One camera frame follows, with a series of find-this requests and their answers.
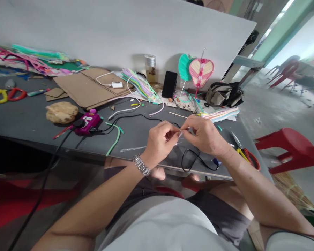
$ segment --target left hand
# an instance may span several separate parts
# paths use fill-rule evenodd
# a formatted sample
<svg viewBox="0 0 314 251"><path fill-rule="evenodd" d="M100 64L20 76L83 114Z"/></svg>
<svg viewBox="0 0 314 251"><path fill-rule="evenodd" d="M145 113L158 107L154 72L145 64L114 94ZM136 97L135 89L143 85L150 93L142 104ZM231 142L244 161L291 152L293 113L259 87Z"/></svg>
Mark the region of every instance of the left hand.
<svg viewBox="0 0 314 251"><path fill-rule="evenodd" d="M149 131L148 143L141 159L152 170L165 159L176 142L180 129L167 121L160 122Z"/></svg>

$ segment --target white wall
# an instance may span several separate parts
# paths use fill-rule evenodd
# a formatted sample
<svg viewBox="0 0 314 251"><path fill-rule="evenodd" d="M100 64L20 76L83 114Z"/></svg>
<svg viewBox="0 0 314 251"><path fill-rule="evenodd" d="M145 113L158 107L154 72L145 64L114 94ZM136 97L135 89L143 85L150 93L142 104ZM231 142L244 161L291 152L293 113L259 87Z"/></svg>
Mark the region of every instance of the white wall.
<svg viewBox="0 0 314 251"><path fill-rule="evenodd" d="M219 81L255 23L181 0L0 0L0 45L62 51L110 70L142 70L157 57L159 81L181 53L211 59Z"/></svg>
<svg viewBox="0 0 314 251"><path fill-rule="evenodd" d="M298 55L301 59L314 57L314 16L306 22L266 68L272 69L276 65L281 65L293 55Z"/></svg>

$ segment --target jar lid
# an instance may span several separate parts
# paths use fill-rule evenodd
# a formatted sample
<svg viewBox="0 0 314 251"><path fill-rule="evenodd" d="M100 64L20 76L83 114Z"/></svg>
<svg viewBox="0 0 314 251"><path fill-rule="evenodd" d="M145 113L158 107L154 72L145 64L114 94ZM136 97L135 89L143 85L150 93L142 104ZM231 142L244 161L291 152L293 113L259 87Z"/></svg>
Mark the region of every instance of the jar lid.
<svg viewBox="0 0 314 251"><path fill-rule="evenodd" d="M154 55L151 54L145 54L145 63L148 66L156 66L156 57Z"/></svg>

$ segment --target wristwatch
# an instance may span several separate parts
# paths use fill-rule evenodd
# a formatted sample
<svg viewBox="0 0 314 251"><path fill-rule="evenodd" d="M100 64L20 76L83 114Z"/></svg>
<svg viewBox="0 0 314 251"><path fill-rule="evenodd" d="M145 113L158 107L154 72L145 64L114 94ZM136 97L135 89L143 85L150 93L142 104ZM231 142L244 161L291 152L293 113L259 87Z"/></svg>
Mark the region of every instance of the wristwatch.
<svg viewBox="0 0 314 251"><path fill-rule="evenodd" d="M135 163L136 167L144 176L148 176L151 173L150 169L147 168L145 164L143 163L143 161L141 160L140 154L136 155L133 158L133 162Z"/></svg>

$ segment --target gray backpack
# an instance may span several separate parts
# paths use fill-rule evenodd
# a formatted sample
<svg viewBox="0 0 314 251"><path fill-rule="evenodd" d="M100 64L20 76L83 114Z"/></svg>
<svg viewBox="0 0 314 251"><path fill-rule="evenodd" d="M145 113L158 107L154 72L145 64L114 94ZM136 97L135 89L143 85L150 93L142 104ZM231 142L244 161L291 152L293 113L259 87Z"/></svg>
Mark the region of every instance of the gray backpack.
<svg viewBox="0 0 314 251"><path fill-rule="evenodd" d="M212 83L206 93L206 102L212 106L236 107L243 103L243 91L239 87L239 82L235 83Z"/></svg>

